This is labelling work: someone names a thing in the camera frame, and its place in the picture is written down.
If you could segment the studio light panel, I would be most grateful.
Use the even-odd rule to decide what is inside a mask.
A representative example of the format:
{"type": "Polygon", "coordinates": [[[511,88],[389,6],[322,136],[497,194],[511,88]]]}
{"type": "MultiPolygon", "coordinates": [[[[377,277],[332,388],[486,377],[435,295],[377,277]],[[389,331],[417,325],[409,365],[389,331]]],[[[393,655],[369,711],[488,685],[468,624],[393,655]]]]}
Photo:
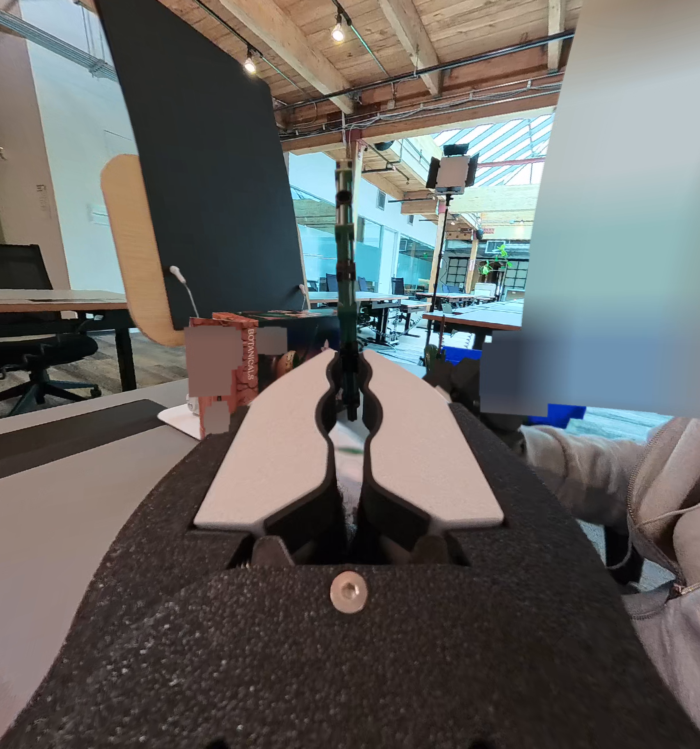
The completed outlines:
{"type": "Polygon", "coordinates": [[[437,195],[462,195],[475,181],[479,153],[468,154],[469,144],[443,146],[440,159],[432,157],[426,189],[437,195]]]}

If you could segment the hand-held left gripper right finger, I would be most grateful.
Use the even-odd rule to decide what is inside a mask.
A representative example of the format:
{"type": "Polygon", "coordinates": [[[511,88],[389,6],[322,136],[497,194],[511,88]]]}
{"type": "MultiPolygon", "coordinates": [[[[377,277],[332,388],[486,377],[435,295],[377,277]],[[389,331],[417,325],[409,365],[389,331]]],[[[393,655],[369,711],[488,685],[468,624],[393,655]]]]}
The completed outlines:
{"type": "Polygon", "coordinates": [[[498,527],[504,513],[450,404],[375,351],[362,354],[360,508],[380,534],[498,527]]]}

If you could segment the wooden table with black legs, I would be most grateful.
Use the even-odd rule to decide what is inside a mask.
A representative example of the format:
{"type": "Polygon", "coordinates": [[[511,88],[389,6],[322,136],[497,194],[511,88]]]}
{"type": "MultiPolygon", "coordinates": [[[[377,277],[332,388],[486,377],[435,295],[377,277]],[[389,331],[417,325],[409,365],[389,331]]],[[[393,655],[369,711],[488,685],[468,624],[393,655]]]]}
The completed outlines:
{"type": "Polygon", "coordinates": [[[124,295],[93,290],[0,288],[0,339],[68,332],[113,331],[123,391],[137,388],[124,295]]]}

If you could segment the blue storage bin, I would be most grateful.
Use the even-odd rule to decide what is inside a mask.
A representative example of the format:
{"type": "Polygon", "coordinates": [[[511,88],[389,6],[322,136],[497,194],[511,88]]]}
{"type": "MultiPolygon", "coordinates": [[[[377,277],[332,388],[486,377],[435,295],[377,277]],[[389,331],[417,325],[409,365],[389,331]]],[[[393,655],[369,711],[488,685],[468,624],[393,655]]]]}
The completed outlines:
{"type": "MultiPolygon", "coordinates": [[[[464,359],[480,360],[482,350],[444,345],[441,348],[441,354],[445,361],[456,366],[464,359]]],[[[528,426],[546,425],[566,428],[571,419],[584,419],[586,411],[587,408],[583,406],[549,404],[548,414],[545,417],[526,417],[525,423],[528,426]]]]}

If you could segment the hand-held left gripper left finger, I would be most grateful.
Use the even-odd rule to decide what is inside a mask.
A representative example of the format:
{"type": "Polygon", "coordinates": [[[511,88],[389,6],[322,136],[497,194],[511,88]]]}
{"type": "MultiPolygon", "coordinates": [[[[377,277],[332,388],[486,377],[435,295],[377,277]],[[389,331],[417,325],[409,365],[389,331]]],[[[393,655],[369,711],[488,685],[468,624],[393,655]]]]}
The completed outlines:
{"type": "Polygon", "coordinates": [[[328,349],[272,383],[248,408],[194,520],[198,529],[323,534],[343,528],[328,349]]]}

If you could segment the black mesh office chair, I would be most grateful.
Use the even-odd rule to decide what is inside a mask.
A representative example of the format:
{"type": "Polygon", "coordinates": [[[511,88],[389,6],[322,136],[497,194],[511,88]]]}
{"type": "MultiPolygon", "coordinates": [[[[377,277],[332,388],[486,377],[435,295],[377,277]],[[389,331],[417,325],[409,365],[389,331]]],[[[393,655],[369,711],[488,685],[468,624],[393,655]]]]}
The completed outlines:
{"type": "MultiPolygon", "coordinates": [[[[41,250],[38,245],[0,245],[1,289],[52,289],[41,250]]],[[[56,312],[32,314],[0,313],[0,326],[15,326],[22,323],[54,322],[60,319],[56,312]]],[[[26,383],[0,392],[0,401],[18,398],[9,415],[27,412],[32,405],[45,403],[47,395],[79,402],[85,397],[77,395],[75,389],[88,389],[90,398],[101,396],[97,384],[51,380],[48,368],[81,361],[98,350],[94,339],[84,332],[33,337],[10,336],[0,338],[0,380],[13,371],[25,371],[26,383]]]]}

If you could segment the hanging green plant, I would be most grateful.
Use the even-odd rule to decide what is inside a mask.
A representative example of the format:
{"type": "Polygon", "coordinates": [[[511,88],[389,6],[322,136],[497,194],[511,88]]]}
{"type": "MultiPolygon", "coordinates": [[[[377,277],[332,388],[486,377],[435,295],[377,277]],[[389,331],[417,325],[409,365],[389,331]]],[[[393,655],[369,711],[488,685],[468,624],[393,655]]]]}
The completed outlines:
{"type": "Polygon", "coordinates": [[[481,262],[478,268],[480,281],[497,284],[500,282],[500,277],[511,267],[513,267],[513,263],[509,257],[506,245],[501,244],[496,247],[493,257],[486,257],[486,259],[481,262]]]}

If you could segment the long wooden office table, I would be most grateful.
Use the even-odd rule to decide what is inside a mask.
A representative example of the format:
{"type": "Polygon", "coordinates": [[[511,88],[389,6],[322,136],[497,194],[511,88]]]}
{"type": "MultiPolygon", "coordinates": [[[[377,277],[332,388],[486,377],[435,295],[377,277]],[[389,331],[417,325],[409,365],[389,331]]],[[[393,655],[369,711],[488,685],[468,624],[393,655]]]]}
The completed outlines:
{"type": "MultiPolygon", "coordinates": [[[[318,305],[338,305],[338,292],[309,291],[307,298],[310,307],[318,305]]],[[[409,320],[412,311],[415,309],[422,309],[423,312],[426,312],[429,309],[428,302],[411,299],[404,295],[356,291],[354,293],[354,299],[360,312],[369,314],[371,317],[375,318],[375,344],[389,345],[386,340],[386,325],[389,321],[391,310],[404,313],[404,334],[407,334],[410,327],[409,320]]]]}
{"type": "Polygon", "coordinates": [[[521,329],[524,299],[472,305],[448,312],[430,312],[422,315],[426,321],[443,324],[455,332],[474,335],[472,348],[481,350],[488,336],[495,331],[521,329]]]}

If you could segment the dark divider panel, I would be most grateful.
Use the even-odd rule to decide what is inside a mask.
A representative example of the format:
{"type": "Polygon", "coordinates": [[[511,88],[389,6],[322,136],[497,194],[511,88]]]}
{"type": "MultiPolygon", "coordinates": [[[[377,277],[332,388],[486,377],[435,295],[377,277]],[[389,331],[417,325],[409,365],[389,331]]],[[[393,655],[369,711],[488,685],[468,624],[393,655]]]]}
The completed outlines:
{"type": "Polygon", "coordinates": [[[156,1],[95,3],[163,268],[198,311],[299,311],[302,251],[270,89],[156,1]]]}

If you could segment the row of black chairs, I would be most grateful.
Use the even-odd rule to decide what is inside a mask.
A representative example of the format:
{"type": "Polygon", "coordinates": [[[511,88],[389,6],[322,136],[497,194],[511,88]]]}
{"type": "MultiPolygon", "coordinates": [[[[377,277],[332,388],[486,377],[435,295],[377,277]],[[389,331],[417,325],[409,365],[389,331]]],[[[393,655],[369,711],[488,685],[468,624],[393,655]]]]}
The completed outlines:
{"type": "MultiPolygon", "coordinates": [[[[309,289],[310,304],[337,304],[338,303],[338,282],[336,276],[329,274],[319,278],[318,290],[313,288],[309,289]]],[[[409,303],[411,301],[420,300],[423,304],[429,304],[431,295],[428,292],[414,291],[412,295],[407,293],[394,294],[394,293],[379,293],[371,291],[355,291],[355,300],[358,304],[370,304],[370,303],[409,303]]],[[[469,303],[476,302],[474,295],[460,294],[454,292],[441,292],[438,290],[438,299],[448,300],[454,303],[469,303]]]]}

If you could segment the person's right forearm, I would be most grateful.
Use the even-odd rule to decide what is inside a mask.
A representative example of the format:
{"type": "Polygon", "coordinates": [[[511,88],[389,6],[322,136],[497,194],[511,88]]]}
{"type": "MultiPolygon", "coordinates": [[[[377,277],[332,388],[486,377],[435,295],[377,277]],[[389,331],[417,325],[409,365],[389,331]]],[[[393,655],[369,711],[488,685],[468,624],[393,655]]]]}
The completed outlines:
{"type": "Polygon", "coordinates": [[[522,456],[574,518],[626,527],[627,490],[644,444],[550,426],[523,426],[521,434],[522,456]]]}

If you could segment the rounded wooden panel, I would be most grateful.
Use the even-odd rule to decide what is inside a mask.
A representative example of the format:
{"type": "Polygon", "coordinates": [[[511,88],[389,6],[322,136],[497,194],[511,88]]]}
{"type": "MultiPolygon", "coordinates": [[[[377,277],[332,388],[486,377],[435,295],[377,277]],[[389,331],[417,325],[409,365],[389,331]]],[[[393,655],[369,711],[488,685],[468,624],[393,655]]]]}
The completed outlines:
{"type": "Polygon", "coordinates": [[[101,189],[136,328],[168,348],[183,346],[184,331],[175,329],[172,321],[138,155],[112,158],[102,170],[101,189]]]}

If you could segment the dark flower printed box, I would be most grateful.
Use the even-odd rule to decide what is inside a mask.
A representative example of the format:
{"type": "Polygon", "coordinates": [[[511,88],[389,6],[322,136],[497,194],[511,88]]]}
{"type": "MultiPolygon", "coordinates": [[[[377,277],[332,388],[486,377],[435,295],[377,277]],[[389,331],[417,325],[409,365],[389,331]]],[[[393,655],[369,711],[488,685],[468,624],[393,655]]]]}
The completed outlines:
{"type": "Polygon", "coordinates": [[[230,429],[236,410],[326,349],[338,350],[335,309],[215,312],[184,329],[188,401],[198,435],[230,429]]]}

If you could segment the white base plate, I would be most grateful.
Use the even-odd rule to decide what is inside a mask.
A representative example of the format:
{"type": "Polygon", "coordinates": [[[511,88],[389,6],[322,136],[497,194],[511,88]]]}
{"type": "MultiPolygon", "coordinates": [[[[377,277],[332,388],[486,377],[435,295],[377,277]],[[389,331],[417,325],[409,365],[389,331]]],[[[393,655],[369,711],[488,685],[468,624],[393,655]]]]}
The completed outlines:
{"type": "Polygon", "coordinates": [[[195,440],[205,438],[199,414],[187,403],[161,410],[158,413],[158,420],[195,440]]]}

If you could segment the green brick plant stem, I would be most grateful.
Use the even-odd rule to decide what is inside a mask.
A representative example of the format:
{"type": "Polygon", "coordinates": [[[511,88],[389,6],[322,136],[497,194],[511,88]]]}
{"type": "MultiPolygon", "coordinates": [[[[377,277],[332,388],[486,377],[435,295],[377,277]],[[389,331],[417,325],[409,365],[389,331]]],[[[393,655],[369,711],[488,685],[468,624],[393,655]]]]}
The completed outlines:
{"type": "Polygon", "coordinates": [[[347,418],[355,421],[360,406],[359,348],[356,336],[357,304],[354,256],[353,162],[336,162],[336,282],[338,293],[339,356],[342,400],[347,418]]]}

